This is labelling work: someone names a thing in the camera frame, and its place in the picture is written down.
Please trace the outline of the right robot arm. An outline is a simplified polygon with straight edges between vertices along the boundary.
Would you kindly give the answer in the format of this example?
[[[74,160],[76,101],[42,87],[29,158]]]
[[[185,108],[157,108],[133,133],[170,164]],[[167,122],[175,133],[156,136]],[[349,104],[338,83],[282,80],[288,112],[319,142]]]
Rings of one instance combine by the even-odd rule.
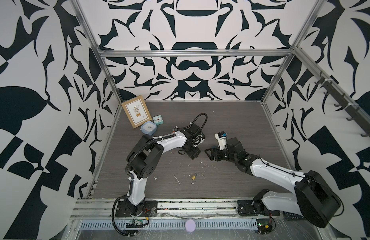
[[[253,215],[288,212],[304,217],[318,228],[325,228],[342,206],[341,199],[319,173],[297,172],[271,164],[259,155],[248,153],[237,138],[220,138],[218,141],[217,147],[205,150],[211,161],[233,163],[241,172],[287,190],[287,193],[261,190],[253,198]]]

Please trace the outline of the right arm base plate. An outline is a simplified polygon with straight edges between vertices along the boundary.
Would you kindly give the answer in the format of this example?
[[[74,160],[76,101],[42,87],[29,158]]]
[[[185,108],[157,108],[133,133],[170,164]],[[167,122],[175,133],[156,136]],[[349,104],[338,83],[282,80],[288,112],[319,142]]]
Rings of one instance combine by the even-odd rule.
[[[271,211],[265,207],[261,201],[238,200],[238,214],[242,217],[249,216],[280,216],[280,211]]]

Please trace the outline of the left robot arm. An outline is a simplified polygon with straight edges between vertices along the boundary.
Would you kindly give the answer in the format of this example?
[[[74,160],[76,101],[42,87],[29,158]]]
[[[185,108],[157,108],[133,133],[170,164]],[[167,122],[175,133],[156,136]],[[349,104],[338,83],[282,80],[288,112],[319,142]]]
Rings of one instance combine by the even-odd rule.
[[[120,203],[126,207],[126,214],[137,217],[144,212],[145,189],[148,177],[156,169],[161,156],[171,150],[179,149],[192,160],[201,153],[199,145],[204,142],[202,132],[208,120],[206,113],[198,114],[189,125],[179,128],[174,127],[171,134],[152,137],[145,134],[134,146],[127,157],[125,173],[129,176],[129,189],[126,195],[118,197],[112,207],[111,219],[115,231],[123,237],[132,237],[137,231],[123,231],[116,224],[116,208]]]

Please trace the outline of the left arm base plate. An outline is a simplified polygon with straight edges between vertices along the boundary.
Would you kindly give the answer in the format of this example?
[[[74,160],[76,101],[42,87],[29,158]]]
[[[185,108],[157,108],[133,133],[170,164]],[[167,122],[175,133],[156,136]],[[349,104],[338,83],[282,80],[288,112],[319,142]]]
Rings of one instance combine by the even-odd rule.
[[[138,205],[133,205],[129,200],[119,201],[116,207],[115,217],[126,218],[126,217],[137,217],[143,214],[146,210],[155,212],[158,207],[157,201],[142,201]]]

